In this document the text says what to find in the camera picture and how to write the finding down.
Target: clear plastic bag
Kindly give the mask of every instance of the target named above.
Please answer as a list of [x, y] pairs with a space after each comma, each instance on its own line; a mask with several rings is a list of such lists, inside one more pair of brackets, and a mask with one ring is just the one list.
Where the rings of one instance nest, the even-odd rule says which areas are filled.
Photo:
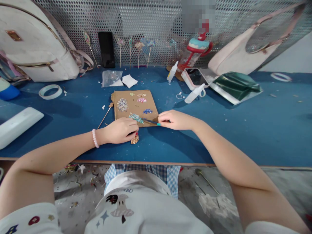
[[112, 71], [107, 70], [102, 73], [102, 88], [103, 87], [113, 87], [113, 86], [123, 86], [121, 81], [123, 72], [122, 71]]

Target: handbag strap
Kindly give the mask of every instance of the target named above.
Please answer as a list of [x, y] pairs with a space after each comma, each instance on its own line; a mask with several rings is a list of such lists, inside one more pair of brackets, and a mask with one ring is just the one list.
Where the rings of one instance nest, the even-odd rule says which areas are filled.
[[283, 41], [285, 41], [287, 38], [289, 38], [291, 32], [293, 31], [293, 29], [295, 28], [296, 24], [297, 24], [297, 21], [299, 20], [300, 16], [302, 15], [302, 12], [305, 8], [305, 5], [306, 4], [306, 1], [302, 1], [302, 2], [299, 2], [299, 3], [296, 3], [296, 4], [293, 4], [291, 6], [288, 6], [288, 7], [285, 7], [285, 8], [282, 8], [282, 9], [279, 9], [277, 11], [274, 11], [262, 18], [260, 18], [257, 22], [255, 22], [251, 28], [252, 29], [256, 29], [258, 26], [260, 26], [264, 21], [267, 21], [267, 20], [270, 20], [272, 19], [274, 16], [278, 15], [278, 14], [281, 14], [281, 13], [284, 13], [286, 11], [289, 11], [293, 8], [296, 8], [298, 7], [293, 16], [292, 16], [292, 19], [290, 21], [290, 24], [288, 26], [288, 28], [286, 29], [286, 31], [283, 33], [283, 35], [276, 41], [273, 41], [271, 43], [269, 43], [268, 46], [272, 46], [272, 45], [276, 45], [276, 44], [281, 44]]
[[[92, 59], [85, 52], [76, 49], [75, 45], [73, 44], [72, 40], [69, 38], [69, 36], [65, 32], [65, 30], [62, 28], [62, 26], [59, 24], [59, 22], [46, 9], [44, 9], [42, 6], [40, 6], [39, 4], [34, 2], [34, 0], [32, 0], [32, 1], [34, 4], [36, 4], [37, 7], [40, 8], [40, 10], [46, 15], [46, 17], [50, 20], [50, 22], [55, 26], [55, 28], [58, 30], [58, 32], [62, 35], [64, 41], [69, 46], [70, 52], [73, 55], [73, 57], [75, 58], [78, 67], [80, 68], [79, 72], [84, 73], [86, 71], [92, 70], [94, 67], [94, 63], [93, 63]], [[83, 69], [81, 67], [82, 62], [80, 59], [80, 55], [86, 59], [84, 62], [89, 65], [89, 67], [87, 69]]]

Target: blue container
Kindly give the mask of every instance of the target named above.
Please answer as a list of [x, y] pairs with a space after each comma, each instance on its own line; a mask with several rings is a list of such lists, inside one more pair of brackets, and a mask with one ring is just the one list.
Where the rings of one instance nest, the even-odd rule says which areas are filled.
[[7, 82], [5, 79], [0, 77], [0, 99], [10, 100], [17, 97], [20, 91]]

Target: decorative hair stick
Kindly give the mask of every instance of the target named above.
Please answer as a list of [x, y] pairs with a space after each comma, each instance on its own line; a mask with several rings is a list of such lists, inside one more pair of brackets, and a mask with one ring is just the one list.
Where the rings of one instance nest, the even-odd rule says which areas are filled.
[[138, 58], [138, 61], [137, 61], [137, 68], [140, 67], [140, 49], [142, 49], [143, 46], [144, 46], [144, 44], [142, 42], [137, 42], [135, 44], [135, 47], [138, 48], [138, 50], [139, 50], [139, 58]]
[[100, 128], [100, 126], [101, 126], [101, 124], [103, 123], [103, 121], [104, 121], [105, 117], [107, 116], [107, 113], [109, 112], [109, 110], [110, 110], [113, 106], [114, 106], [114, 103], [113, 103], [113, 102], [111, 102], [111, 104], [109, 105], [109, 109], [108, 109], [108, 111], [106, 112], [106, 114], [105, 114], [104, 118], [102, 119], [102, 122], [100, 123], [100, 125], [98, 126], [98, 128], [97, 128], [97, 129], [99, 129], [99, 128]]
[[[149, 46], [149, 51], [152, 49], [152, 47], [155, 46], [155, 42], [156, 42], [156, 41], [150, 40], [150, 41], [147, 43], [147, 46]], [[149, 62], [150, 62], [149, 59], [147, 60], [147, 66], [146, 66], [146, 68], [149, 67]]]
[[97, 63], [97, 61], [96, 61], [96, 59], [95, 59], [95, 57], [94, 57], [93, 51], [92, 51], [92, 49], [91, 49], [90, 37], [89, 37], [89, 35], [88, 35], [86, 32], [84, 32], [84, 38], [85, 38], [85, 42], [86, 42], [86, 43], [89, 45], [89, 47], [90, 47], [90, 50], [91, 50], [91, 53], [92, 53], [92, 55], [93, 55], [95, 64], [97, 65], [98, 63]]
[[129, 69], [131, 70], [131, 48], [132, 48], [132, 38], [129, 39], [129, 47], [130, 47], [130, 65], [129, 65]]
[[119, 39], [117, 41], [117, 44], [120, 46], [120, 52], [119, 52], [119, 67], [121, 67], [121, 47], [124, 45], [124, 40]]

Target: blue tabletop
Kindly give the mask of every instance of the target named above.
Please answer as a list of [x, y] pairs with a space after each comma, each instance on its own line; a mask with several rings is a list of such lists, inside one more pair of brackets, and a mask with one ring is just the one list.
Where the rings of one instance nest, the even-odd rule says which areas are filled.
[[[95, 68], [82, 78], [57, 82], [65, 88], [67, 96], [62, 94], [54, 100], [44, 100], [39, 97], [38, 92], [51, 83], [28, 82], [20, 88], [19, 97], [7, 102], [0, 100], [0, 124], [26, 107], [33, 107], [45, 115], [10, 145], [0, 150], [0, 157], [18, 158], [53, 141], [91, 131], [98, 127], [107, 112], [111, 94], [115, 90], [149, 89], [159, 113], [175, 109], [203, 119], [258, 165], [312, 166], [310, 74], [288, 74], [292, 77], [292, 82], [281, 82], [270, 77], [268, 72], [252, 73], [250, 76], [262, 86], [264, 92], [233, 106], [211, 89], [206, 89], [207, 95], [191, 104], [177, 99], [179, 92], [187, 96], [190, 90], [184, 82], [176, 78], [169, 84], [166, 81], [168, 71], [164, 67], [129, 70], [127, 66], [115, 70], [123, 71], [123, 76], [130, 74], [138, 80], [137, 85], [130, 89], [126, 86], [101, 88], [101, 74], [104, 69]], [[114, 110], [111, 109], [104, 123], [109, 124], [113, 120]], [[181, 165], [213, 163], [203, 144], [191, 131], [148, 127], [139, 130], [139, 137], [140, 140], [135, 145], [130, 145], [129, 142], [103, 145], [99, 149], [86, 152], [78, 160], [164, 162]]]

